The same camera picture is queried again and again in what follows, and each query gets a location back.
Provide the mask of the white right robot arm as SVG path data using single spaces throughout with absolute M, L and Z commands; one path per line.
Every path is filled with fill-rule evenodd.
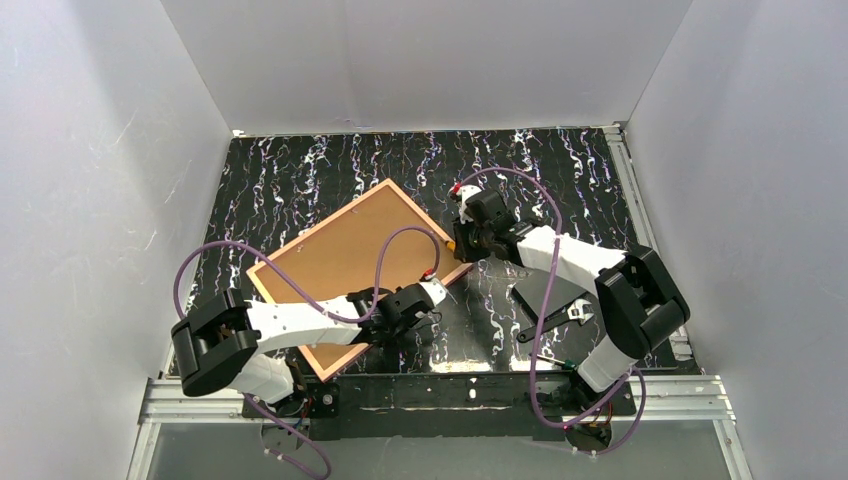
M 490 256 L 571 282 L 597 298 L 605 338 L 576 368 L 575 393 L 595 399 L 691 317 L 660 256 L 638 245 L 609 249 L 557 234 L 537 220 L 519 220 L 502 195 L 456 185 L 454 256 L 472 263 Z

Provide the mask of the pink picture frame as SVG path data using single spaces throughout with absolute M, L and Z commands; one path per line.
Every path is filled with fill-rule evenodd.
M 436 277 L 446 286 L 470 269 L 446 248 L 450 235 L 392 180 L 386 179 L 331 214 L 306 233 L 269 255 L 317 301 L 344 296 L 374 285 L 378 255 L 396 230 L 419 226 L 438 238 L 403 232 L 391 242 L 381 270 L 381 286 L 406 286 L 433 266 L 440 252 Z

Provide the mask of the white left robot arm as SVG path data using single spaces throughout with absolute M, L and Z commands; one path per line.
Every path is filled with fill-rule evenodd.
M 402 335 L 446 298 L 436 278 L 395 291 L 369 290 L 308 303 L 246 300 L 228 289 L 187 314 L 171 330 L 181 387 L 188 397 L 223 389 L 269 405 L 300 395 L 304 383 L 291 364 L 270 357 L 279 349 L 377 344 Z

